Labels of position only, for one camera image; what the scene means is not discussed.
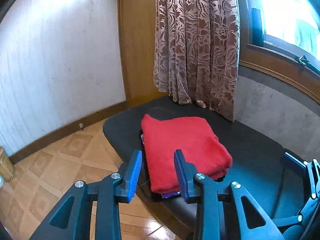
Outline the bamboo basket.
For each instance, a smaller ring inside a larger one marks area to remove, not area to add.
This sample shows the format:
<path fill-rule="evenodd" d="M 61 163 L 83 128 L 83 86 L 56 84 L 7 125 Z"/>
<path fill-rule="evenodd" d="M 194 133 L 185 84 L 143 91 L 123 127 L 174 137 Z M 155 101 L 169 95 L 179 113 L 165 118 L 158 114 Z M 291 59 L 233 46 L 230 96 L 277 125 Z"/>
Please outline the bamboo basket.
<path fill-rule="evenodd" d="M 0 174 L 5 181 L 12 180 L 15 175 L 15 167 L 4 152 L 2 146 L 0 147 Z"/>

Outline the leopard print purple garment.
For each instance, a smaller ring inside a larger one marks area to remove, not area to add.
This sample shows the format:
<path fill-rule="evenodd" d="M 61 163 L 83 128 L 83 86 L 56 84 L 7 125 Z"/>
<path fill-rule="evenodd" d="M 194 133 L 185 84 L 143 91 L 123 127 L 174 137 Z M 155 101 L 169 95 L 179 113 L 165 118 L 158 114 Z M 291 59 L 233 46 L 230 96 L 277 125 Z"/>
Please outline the leopard print purple garment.
<path fill-rule="evenodd" d="M 140 139 L 141 139 L 141 142 L 142 142 L 143 153 L 145 153 L 145 148 L 144 148 L 144 135 L 143 135 L 142 132 L 140 133 Z M 180 192 L 180 191 L 176 191 L 176 192 L 170 192 L 170 193 L 164 193 L 164 194 L 159 194 L 159 193 L 158 193 L 158 195 L 159 195 L 162 199 L 169 199 L 169 198 L 174 198 L 174 197 L 180 196 L 180 195 L 181 195 L 181 192 Z"/>

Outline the wooden corner cabinet panel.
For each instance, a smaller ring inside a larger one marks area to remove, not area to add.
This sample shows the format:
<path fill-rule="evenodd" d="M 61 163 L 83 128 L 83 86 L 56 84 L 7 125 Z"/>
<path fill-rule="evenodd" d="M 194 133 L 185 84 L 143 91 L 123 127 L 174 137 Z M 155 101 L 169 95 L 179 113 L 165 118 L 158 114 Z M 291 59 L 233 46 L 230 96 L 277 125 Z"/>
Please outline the wooden corner cabinet panel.
<path fill-rule="evenodd" d="M 128 107 L 162 96 L 153 83 L 155 0 L 118 0 L 120 58 Z"/>

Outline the window with frame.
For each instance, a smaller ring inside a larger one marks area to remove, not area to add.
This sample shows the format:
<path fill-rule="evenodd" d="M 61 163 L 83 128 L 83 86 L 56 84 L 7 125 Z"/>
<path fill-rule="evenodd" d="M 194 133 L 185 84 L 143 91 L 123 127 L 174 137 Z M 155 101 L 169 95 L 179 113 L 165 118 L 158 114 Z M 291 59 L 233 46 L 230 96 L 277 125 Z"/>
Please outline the window with frame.
<path fill-rule="evenodd" d="M 319 74 L 319 0 L 239 0 L 242 50 L 286 57 Z"/>

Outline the brown patterned left curtain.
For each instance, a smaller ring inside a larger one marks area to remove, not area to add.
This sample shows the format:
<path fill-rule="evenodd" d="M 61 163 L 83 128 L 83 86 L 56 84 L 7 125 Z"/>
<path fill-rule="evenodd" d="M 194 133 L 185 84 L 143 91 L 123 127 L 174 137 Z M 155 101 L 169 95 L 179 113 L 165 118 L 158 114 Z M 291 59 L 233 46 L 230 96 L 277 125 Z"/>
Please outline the brown patterned left curtain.
<path fill-rule="evenodd" d="M 156 88 L 234 120 L 240 54 L 238 0 L 155 0 Z"/>

